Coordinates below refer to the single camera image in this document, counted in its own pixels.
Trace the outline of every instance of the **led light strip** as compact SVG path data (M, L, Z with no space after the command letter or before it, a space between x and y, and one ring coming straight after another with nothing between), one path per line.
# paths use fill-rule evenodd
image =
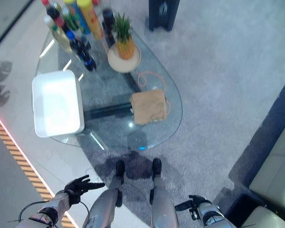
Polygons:
M23 151L19 148L13 137L10 135L6 127L0 120L0 138L6 145L7 149L13 155L17 164L24 171L24 174L31 181L32 185L36 188L37 192L40 193L41 197L46 200L50 200L55 195L45 181L41 178L40 174L30 163L28 158L25 156ZM75 221L71 218L68 212L61 219L61 225L66 228L79 228Z

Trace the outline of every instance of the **white plastic basin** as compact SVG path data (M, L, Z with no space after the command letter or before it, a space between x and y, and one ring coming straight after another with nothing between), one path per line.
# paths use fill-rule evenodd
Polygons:
M32 81L35 132L39 137L78 133L85 127L79 81L71 70Z

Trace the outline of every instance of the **pineapple leaves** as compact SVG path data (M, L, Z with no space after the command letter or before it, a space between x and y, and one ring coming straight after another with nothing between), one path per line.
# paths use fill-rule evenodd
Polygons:
M117 32L117 39L121 42L126 42L131 37L131 34L129 33L130 20L125 14L122 16L120 13L117 14L116 23L114 24L113 29Z

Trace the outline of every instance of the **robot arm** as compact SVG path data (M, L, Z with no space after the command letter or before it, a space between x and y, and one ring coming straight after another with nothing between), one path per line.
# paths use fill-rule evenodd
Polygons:
M73 180L59 191L53 199L44 203L43 207L26 220L21 221L16 228L53 228L61 220L64 213L73 204L80 202L80 196L85 192L103 187L104 183L90 183L89 175Z
M189 209L193 220L200 220L203 228L236 228L209 200L198 195L190 195L188 200L175 206L176 211Z

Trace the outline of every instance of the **glass coffee table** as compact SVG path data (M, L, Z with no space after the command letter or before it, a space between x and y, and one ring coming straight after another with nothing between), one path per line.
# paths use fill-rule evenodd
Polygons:
M107 48L102 41L91 43L90 53L97 70L90 72L75 55L64 52L48 34L36 75L72 70L80 83L85 119L81 133L55 136L53 139L92 149L145 150L173 136L182 118L179 91L153 52L133 30L132 37L141 50L141 61L133 72L122 74L111 69ZM165 92L167 119L145 125L135 124L131 94L153 89Z

